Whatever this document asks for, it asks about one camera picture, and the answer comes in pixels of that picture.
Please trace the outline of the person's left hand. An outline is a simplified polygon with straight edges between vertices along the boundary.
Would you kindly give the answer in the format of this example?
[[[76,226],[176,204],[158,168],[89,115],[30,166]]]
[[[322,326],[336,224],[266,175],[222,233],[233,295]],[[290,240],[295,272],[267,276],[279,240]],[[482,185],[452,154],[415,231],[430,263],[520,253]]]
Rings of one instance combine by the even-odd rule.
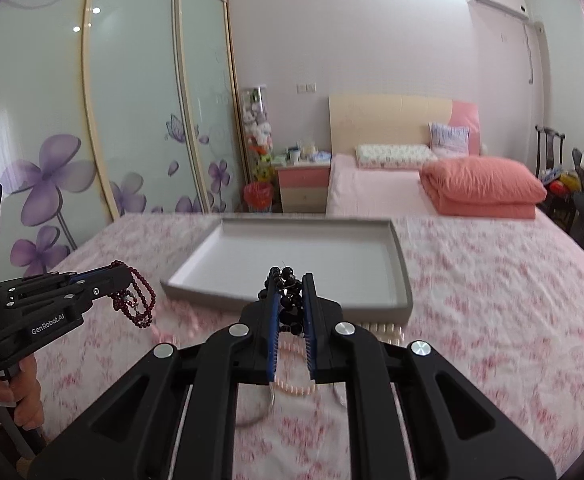
[[[37,379],[37,362],[31,354],[19,362],[19,373],[7,384],[0,380],[0,403],[15,403],[14,423],[24,431],[24,439],[32,448],[45,445],[39,432],[45,421],[42,386]],[[0,426],[0,440],[11,444]]]

